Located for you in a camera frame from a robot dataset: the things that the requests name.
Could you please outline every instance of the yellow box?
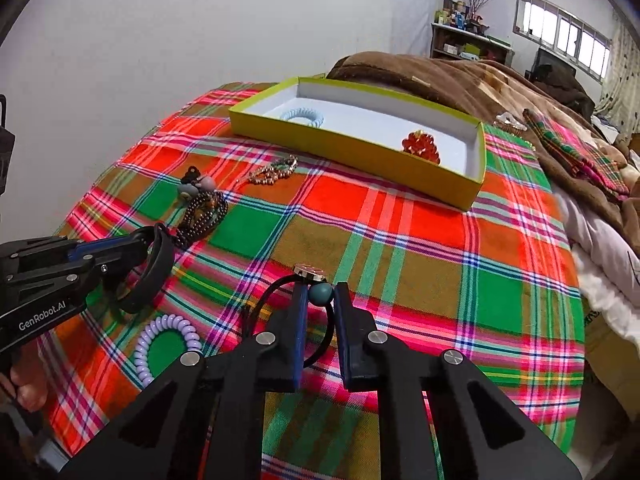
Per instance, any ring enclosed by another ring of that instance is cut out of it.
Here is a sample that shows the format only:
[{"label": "yellow box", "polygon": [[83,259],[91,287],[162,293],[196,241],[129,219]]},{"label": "yellow box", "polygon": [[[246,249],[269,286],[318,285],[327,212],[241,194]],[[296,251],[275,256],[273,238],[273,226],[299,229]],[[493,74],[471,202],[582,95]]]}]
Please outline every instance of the yellow box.
[{"label": "yellow box", "polygon": [[[281,120],[281,111],[292,104],[324,110],[322,127]],[[229,113],[235,134],[340,162],[464,211],[484,182],[482,123],[393,90],[295,77],[242,101]],[[402,139],[418,128],[434,135],[441,165],[402,151]]]}]

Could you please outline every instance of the curtain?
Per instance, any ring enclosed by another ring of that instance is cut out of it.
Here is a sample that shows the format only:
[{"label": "curtain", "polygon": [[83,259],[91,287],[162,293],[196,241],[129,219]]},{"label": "curtain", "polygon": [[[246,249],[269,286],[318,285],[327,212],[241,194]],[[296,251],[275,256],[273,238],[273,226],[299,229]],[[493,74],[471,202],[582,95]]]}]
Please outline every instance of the curtain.
[{"label": "curtain", "polygon": [[640,50],[616,16],[609,68],[594,114],[604,115],[621,133],[640,132]]}]

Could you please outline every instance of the window pane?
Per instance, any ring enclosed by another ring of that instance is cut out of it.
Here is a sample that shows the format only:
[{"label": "window pane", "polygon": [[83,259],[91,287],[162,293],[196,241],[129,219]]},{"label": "window pane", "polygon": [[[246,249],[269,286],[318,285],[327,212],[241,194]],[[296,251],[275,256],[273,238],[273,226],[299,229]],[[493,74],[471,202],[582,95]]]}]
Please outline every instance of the window pane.
[{"label": "window pane", "polygon": [[548,10],[545,10],[545,17],[542,26],[542,40],[549,44],[554,44],[556,41],[556,25],[558,24],[558,17]]},{"label": "window pane", "polygon": [[604,51],[604,63],[602,64],[602,77],[607,75],[607,67],[609,66],[609,49]]},{"label": "window pane", "polygon": [[578,27],[571,26],[569,30],[569,43],[566,52],[569,56],[575,57],[575,42],[578,41]]},{"label": "window pane", "polygon": [[531,2],[524,4],[524,19],[522,20],[522,31],[529,33],[529,19],[531,17]]},{"label": "window pane", "polygon": [[591,57],[591,70],[596,74],[602,72],[602,62],[604,61],[605,47],[599,41],[593,43],[593,56]]},{"label": "window pane", "polygon": [[560,20],[560,31],[558,31],[558,49],[566,52],[566,47],[569,44],[569,22],[567,20]]},{"label": "window pane", "polygon": [[580,41],[580,54],[578,55],[578,61],[586,66],[591,65],[591,54],[593,53],[593,38],[586,32],[582,33],[582,40]]},{"label": "window pane", "polygon": [[529,28],[527,29],[530,34],[536,38],[542,38],[542,27],[545,23],[545,9],[537,5],[531,6],[531,18],[529,21]]}]

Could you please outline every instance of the plaid tablecloth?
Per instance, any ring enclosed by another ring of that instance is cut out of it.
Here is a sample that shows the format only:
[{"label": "plaid tablecloth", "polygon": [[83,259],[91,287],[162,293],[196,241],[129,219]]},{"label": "plaid tablecloth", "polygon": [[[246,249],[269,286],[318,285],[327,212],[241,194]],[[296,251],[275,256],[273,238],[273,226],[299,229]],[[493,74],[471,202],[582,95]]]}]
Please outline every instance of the plaid tablecloth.
[{"label": "plaid tablecloth", "polygon": [[[92,240],[157,220],[175,226],[176,185],[188,166],[228,190],[289,153],[231,133],[227,108],[265,87],[229,84],[168,117],[100,177],[62,233]],[[141,384],[132,354],[149,319],[180,313],[193,321],[206,355],[231,350],[241,307],[306,262],[334,283],[347,280],[353,303],[412,348],[458,348],[567,450],[584,359],[574,264],[533,154],[490,126],[486,140],[485,183],[466,214],[304,153],[289,179],[229,191],[225,220],[177,255],[155,310],[120,316],[97,291],[84,314],[42,337],[53,384],[46,409],[63,445],[77,452],[134,399]],[[279,293],[271,308],[286,304]],[[322,318],[311,309],[310,345],[322,338]],[[165,344],[165,361],[179,351]],[[376,403],[375,394],[342,389],[334,339],[303,373],[302,391],[268,395],[263,478],[377,480]]]}]

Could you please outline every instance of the light blue spiral hair tie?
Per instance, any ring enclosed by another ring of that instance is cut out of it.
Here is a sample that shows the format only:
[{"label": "light blue spiral hair tie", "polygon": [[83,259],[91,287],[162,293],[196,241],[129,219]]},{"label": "light blue spiral hair tie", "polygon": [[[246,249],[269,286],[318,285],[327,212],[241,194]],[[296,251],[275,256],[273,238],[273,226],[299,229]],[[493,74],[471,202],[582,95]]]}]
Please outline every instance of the light blue spiral hair tie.
[{"label": "light blue spiral hair tie", "polygon": [[311,122],[309,126],[313,126],[314,128],[319,128],[324,122],[322,114],[312,108],[293,108],[293,110],[284,112],[280,118],[283,121],[290,121],[297,118],[308,119]]}]

